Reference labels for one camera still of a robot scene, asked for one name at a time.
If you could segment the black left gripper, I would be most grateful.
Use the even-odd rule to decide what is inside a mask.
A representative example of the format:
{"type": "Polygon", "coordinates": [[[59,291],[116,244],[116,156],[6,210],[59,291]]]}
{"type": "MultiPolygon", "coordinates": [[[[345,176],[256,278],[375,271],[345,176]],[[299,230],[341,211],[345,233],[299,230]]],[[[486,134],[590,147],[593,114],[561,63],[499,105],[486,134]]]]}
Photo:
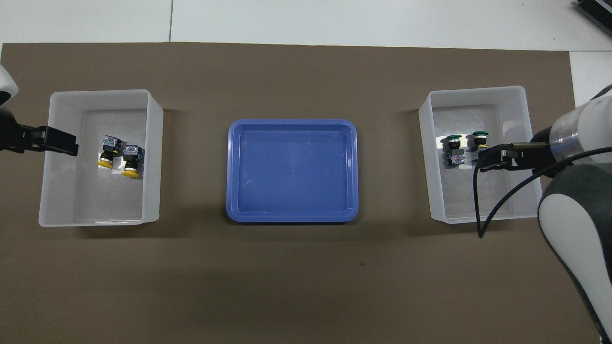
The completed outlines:
{"type": "Polygon", "coordinates": [[[12,112],[0,109],[0,150],[23,154],[25,151],[52,151],[76,157],[79,151],[77,137],[50,126],[23,126],[12,112]]]}

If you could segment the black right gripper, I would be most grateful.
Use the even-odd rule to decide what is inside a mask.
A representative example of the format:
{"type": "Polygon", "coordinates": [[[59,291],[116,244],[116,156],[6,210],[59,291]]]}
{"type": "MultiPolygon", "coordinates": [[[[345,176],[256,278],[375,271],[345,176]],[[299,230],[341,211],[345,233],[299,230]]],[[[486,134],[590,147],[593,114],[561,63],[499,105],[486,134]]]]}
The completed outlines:
{"type": "Polygon", "coordinates": [[[542,170],[557,163],[549,148],[532,148],[528,150],[502,150],[501,157],[483,157],[479,159],[479,172],[491,170],[542,170]]]}

